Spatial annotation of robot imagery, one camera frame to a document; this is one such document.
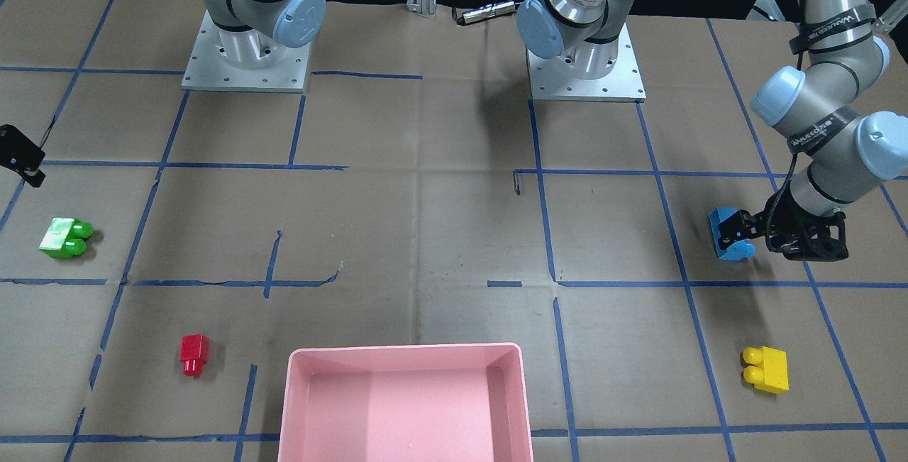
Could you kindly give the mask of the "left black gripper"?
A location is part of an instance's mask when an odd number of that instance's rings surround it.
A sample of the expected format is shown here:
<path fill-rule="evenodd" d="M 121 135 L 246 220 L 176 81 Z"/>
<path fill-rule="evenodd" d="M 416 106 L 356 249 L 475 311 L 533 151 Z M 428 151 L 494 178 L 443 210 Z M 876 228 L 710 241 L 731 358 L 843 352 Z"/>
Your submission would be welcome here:
<path fill-rule="evenodd" d="M 752 214 L 745 209 L 714 210 L 716 256 L 755 256 L 752 240 L 762 238 L 769 251 L 788 260 L 836 262 L 847 259 L 849 251 L 844 230 L 846 215 L 834 210 L 831 216 L 813 215 L 795 203 L 792 194 L 779 192 L 768 199 L 765 209 Z M 758 233 L 745 238 L 726 238 L 720 233 Z"/>

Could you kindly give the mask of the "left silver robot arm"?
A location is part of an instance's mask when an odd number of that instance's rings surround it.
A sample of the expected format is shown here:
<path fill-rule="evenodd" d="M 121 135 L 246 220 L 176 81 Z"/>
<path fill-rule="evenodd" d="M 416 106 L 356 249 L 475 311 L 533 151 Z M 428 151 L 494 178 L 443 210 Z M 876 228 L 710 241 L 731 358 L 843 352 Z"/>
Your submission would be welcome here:
<path fill-rule="evenodd" d="M 805 70 L 775 72 L 755 94 L 751 109 L 785 137 L 792 158 L 806 155 L 801 173 L 790 170 L 756 214 L 718 207 L 709 216 L 717 258 L 755 255 L 753 239 L 788 260 L 846 259 L 843 208 L 906 169 L 906 118 L 891 111 L 860 115 L 853 101 L 872 87 L 890 61 L 873 34 L 869 0 L 797 0 L 803 21 L 789 42 L 808 57 Z M 615 57 L 617 35 L 633 0 L 523 0 L 516 10 L 522 41 L 540 59 L 602 48 Z"/>

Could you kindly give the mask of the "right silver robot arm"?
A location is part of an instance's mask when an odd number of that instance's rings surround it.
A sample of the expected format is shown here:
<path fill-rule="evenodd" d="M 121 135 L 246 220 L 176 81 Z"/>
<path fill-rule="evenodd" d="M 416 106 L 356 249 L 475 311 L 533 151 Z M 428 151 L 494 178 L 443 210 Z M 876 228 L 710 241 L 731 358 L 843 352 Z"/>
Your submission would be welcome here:
<path fill-rule="evenodd" d="M 305 101 L 311 42 L 326 0 L 204 0 L 183 70 L 102 68 L 103 75 L 181 77 L 187 92 L 295 94 Z"/>

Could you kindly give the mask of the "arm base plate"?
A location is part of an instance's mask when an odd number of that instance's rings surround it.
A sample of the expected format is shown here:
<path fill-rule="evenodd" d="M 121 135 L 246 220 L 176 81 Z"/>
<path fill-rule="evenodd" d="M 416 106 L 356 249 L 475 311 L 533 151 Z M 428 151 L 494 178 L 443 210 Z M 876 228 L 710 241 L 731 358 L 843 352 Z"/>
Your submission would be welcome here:
<path fill-rule="evenodd" d="M 645 84 L 627 26 L 607 44 L 581 42 L 552 59 L 526 51 L 535 100 L 642 102 Z"/>
<path fill-rule="evenodd" d="M 205 13 L 181 85 L 192 91 L 303 94 L 311 48 L 287 48 L 254 29 L 227 31 Z"/>

